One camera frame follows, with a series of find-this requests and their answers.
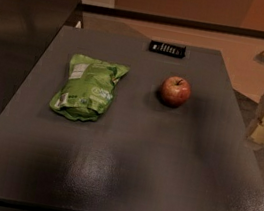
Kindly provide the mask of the red apple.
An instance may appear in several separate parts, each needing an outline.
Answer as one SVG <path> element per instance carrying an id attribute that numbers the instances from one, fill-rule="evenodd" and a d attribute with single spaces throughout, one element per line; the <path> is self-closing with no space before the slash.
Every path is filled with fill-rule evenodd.
<path id="1" fill-rule="evenodd" d="M 191 96 L 191 87 L 186 79 L 173 76 L 161 84 L 159 94 L 167 106 L 179 107 Z"/>

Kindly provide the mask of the dark side counter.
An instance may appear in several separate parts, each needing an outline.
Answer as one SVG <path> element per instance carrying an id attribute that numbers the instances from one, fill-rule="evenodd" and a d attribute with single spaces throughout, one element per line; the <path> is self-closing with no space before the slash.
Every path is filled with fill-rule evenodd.
<path id="1" fill-rule="evenodd" d="M 0 114 L 60 29 L 80 22 L 80 0 L 0 0 Z"/>

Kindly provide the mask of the green rice chip bag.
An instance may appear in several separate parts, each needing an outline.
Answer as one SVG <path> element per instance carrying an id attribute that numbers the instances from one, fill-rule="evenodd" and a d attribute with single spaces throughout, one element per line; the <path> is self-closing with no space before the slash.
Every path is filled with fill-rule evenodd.
<path id="1" fill-rule="evenodd" d="M 52 111 L 68 120 L 96 121 L 111 102 L 116 84 L 129 72 L 128 66 L 75 54 L 68 80 L 49 102 Z"/>

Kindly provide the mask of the black label tag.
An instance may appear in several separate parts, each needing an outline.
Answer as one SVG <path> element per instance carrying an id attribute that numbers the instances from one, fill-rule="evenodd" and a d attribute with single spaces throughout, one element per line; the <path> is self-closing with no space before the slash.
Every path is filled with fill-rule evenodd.
<path id="1" fill-rule="evenodd" d="M 184 58 L 186 56 L 185 48 L 178 47 L 178 45 L 166 44 L 161 41 L 151 41 L 148 47 L 150 52 L 164 54 L 165 56 L 171 56 L 176 58 Z"/>

